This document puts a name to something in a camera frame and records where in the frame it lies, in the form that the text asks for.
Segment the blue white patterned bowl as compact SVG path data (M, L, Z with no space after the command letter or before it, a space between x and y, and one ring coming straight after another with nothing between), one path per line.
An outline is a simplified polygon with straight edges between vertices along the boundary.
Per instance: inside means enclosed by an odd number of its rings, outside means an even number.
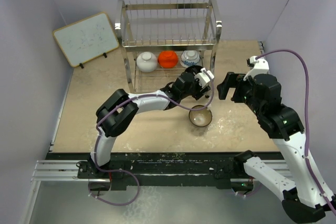
M200 55L198 51L195 50L185 50L182 52L180 57L180 64L184 68L197 65L200 63L200 61L201 61Z

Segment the orange plastic bowl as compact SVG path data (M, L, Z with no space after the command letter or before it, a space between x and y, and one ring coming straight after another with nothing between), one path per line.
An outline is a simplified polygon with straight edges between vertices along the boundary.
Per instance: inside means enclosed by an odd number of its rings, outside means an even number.
M174 51L162 51L158 56L158 63L162 68L173 68L178 63L178 56Z

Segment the brown beige bowl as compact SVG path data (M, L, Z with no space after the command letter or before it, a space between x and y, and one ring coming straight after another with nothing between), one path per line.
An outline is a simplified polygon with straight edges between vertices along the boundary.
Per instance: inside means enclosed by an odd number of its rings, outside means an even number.
M202 110L194 111L194 109L203 108L203 105L196 105L192 107L193 110L189 111L188 118L190 122L197 127L206 127L212 122L212 112L206 107Z

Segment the white ceramic bowl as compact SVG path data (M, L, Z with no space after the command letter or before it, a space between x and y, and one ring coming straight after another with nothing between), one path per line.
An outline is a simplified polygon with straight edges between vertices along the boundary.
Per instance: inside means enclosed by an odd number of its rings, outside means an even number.
M136 59L136 65L142 72L152 72L157 69L158 61L156 55L151 52L142 52Z

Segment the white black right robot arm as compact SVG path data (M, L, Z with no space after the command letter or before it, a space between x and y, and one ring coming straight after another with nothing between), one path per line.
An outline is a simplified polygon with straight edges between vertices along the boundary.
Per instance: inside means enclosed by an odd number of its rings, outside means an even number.
M281 101L281 84L270 74L244 79L243 74L228 72L217 86L224 100L233 88L231 100L246 104L260 127L278 146L292 175L288 180L266 165L254 152L235 156L234 173L260 181L281 201L287 216L295 223L317 222L335 208L335 194L323 181L311 157L305 156L307 135L297 112Z

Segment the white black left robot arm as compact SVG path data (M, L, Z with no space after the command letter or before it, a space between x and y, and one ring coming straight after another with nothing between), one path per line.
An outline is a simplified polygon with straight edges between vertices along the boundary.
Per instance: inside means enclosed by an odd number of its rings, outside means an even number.
M98 137L90 154L90 173L96 178L107 174L107 164L116 138L126 131L137 114L166 111L175 107L197 111L197 108L181 105L181 101L187 97L199 100L210 91L212 94L207 103L210 105L214 97L214 79L210 70L193 66L185 69L174 82L155 92L133 94L124 89L115 91L96 111Z

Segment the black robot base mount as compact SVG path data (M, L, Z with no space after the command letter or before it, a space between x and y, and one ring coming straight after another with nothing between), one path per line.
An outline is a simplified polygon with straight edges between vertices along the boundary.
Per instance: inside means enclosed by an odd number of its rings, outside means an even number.
M236 152L111 153L110 162L98 171L89 153L49 153L46 161L55 162L57 170L73 170L74 179L111 182L112 190L128 186L216 187L229 189L247 175L236 169Z

